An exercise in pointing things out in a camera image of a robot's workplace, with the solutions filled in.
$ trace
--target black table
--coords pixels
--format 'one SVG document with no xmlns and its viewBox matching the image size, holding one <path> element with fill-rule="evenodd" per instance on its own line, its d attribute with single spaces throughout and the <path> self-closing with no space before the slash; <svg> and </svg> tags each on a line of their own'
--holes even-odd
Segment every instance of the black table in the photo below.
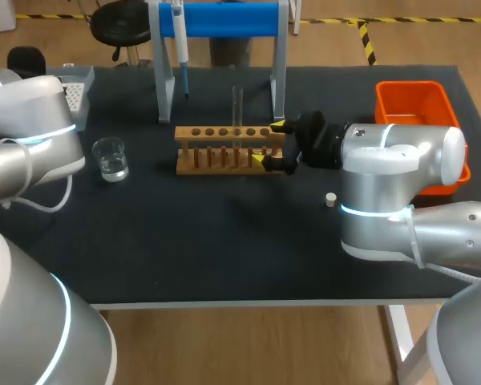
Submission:
<svg viewBox="0 0 481 385">
<path fill-rule="evenodd" d="M 175 175 L 174 125 L 230 124 L 234 84 L 244 88 L 245 124 L 271 121 L 268 70 L 190 70 L 189 101 L 176 78 L 172 124 L 164 126 L 151 70 L 96 70 L 81 134 L 87 165 L 67 206 L 54 215 L 0 208 L 0 233 L 86 301 L 106 306 L 389 303 L 448 298 L 465 287 L 413 265 L 344 253 L 339 212 L 323 204 L 339 190 L 338 172 Z M 451 198 L 416 203 L 481 201 L 481 119 L 455 67 L 289 68 L 285 115 L 320 109 L 334 122 L 370 121 L 376 83 L 396 79 L 443 84 L 469 144 L 470 183 Z M 104 136 L 126 144 L 130 175 L 117 184 L 101 181 L 91 154 Z M 64 189 L 61 180 L 27 196 L 52 205 Z"/>
</svg>

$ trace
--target blue pipette holder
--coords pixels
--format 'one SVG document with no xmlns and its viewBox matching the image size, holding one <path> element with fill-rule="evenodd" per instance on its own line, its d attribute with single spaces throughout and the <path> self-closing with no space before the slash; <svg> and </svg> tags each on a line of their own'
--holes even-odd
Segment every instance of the blue pipette holder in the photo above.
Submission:
<svg viewBox="0 0 481 385">
<path fill-rule="evenodd" d="M 171 4 L 148 0 L 153 43 L 153 67 L 159 105 L 159 122 L 171 118 L 175 77 L 164 38 L 174 38 Z M 278 2 L 218 2 L 184 4 L 189 38 L 274 37 L 271 96 L 273 118 L 284 119 L 287 71 L 288 0 Z"/>
</svg>

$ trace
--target test tube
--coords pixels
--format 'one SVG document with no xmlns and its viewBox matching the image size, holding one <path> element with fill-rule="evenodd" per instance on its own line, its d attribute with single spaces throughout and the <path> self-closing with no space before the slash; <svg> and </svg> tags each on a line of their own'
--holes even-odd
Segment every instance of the test tube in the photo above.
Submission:
<svg viewBox="0 0 481 385">
<path fill-rule="evenodd" d="M 239 135 L 242 129 L 242 87 L 233 86 L 232 88 L 232 127 L 233 135 Z M 238 146 L 242 148 L 242 143 L 234 141 L 232 148 Z"/>
</svg>

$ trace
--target yellow black tape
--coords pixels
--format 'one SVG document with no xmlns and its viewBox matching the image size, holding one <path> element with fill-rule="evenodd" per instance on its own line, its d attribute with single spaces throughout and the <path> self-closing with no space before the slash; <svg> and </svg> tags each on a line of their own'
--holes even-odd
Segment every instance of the yellow black tape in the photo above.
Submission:
<svg viewBox="0 0 481 385">
<path fill-rule="evenodd" d="M 362 38 L 363 48 L 366 51 L 367 61 L 370 66 L 377 66 L 376 55 L 374 54 L 374 49 L 369 40 L 369 33 L 367 31 L 366 22 L 358 22 L 358 31 L 360 32 L 360 38 Z"/>
<path fill-rule="evenodd" d="M 64 19 L 79 19 L 83 20 L 84 17 L 82 14 L 17 14 L 17 19 L 25 19 L 25 18 L 64 18 Z"/>
<path fill-rule="evenodd" d="M 81 14 L 17 14 L 16 18 L 64 18 L 84 19 Z M 357 25 L 358 22 L 480 22 L 481 18 L 307 18 L 301 24 L 339 24 L 349 23 Z"/>
<path fill-rule="evenodd" d="M 339 24 L 357 25 L 359 22 L 479 22 L 481 18 L 306 18 L 301 24 Z"/>
</svg>

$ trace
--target orange tray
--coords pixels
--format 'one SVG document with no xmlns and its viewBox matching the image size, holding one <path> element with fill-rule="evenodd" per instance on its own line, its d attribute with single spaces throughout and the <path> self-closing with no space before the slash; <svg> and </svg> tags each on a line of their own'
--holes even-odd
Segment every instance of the orange tray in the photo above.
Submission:
<svg viewBox="0 0 481 385">
<path fill-rule="evenodd" d="M 459 128 L 455 112 L 440 83 L 380 82 L 376 85 L 377 124 L 425 124 Z M 451 195 L 471 179 L 467 164 L 468 146 L 465 144 L 465 165 L 458 181 L 451 186 L 433 186 L 419 195 Z"/>
</svg>

